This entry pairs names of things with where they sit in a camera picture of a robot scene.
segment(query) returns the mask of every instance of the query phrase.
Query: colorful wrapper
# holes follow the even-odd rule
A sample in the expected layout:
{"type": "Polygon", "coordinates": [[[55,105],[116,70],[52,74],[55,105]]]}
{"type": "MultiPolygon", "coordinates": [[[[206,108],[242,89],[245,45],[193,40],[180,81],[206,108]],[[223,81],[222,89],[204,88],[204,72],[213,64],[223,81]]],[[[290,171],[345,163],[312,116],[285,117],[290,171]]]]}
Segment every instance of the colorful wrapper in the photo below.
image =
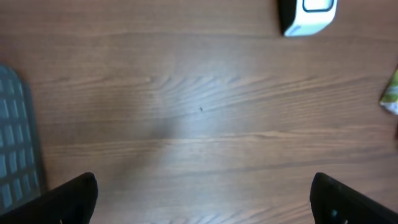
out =
{"type": "Polygon", "coordinates": [[[392,114],[398,115],[398,70],[384,92],[380,105],[392,114]]]}

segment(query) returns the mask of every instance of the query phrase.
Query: black and white device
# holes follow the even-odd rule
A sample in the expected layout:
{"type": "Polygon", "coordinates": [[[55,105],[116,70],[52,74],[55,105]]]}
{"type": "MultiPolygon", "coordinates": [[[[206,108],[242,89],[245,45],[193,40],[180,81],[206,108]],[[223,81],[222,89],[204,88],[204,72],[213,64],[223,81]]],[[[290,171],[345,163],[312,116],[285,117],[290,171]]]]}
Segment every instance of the black and white device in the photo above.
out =
{"type": "Polygon", "coordinates": [[[313,35],[335,18],[338,0],[278,0],[285,37],[313,35]]]}

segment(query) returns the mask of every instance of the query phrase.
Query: gray grid tray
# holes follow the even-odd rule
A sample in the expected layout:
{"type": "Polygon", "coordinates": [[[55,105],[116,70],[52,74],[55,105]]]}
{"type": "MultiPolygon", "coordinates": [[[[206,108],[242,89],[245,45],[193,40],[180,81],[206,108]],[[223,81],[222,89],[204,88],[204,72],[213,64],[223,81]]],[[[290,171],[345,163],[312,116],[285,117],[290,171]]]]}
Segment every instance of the gray grid tray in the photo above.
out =
{"type": "Polygon", "coordinates": [[[45,191],[30,91],[0,65],[0,215],[45,191]]]}

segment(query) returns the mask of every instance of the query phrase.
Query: wooden table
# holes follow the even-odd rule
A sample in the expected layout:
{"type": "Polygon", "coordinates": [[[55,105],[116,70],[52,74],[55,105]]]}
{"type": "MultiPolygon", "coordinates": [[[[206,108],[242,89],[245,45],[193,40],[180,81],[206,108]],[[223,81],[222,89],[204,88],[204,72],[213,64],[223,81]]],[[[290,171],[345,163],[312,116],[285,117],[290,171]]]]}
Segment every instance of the wooden table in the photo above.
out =
{"type": "Polygon", "coordinates": [[[0,0],[50,188],[95,173],[92,223],[313,223],[326,172],[398,211],[398,1],[280,36],[274,0],[0,0]]]}

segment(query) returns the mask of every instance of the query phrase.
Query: brown wood grain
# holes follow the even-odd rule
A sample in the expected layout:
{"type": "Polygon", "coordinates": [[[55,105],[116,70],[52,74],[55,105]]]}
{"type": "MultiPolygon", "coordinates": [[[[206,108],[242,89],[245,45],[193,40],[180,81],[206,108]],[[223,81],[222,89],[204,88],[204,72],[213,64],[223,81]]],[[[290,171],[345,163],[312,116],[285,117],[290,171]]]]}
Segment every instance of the brown wood grain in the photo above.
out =
{"type": "Polygon", "coordinates": [[[50,188],[92,171],[92,223],[313,223],[326,172],[398,211],[398,2],[340,0],[285,39],[274,0],[0,0],[50,188]]]}

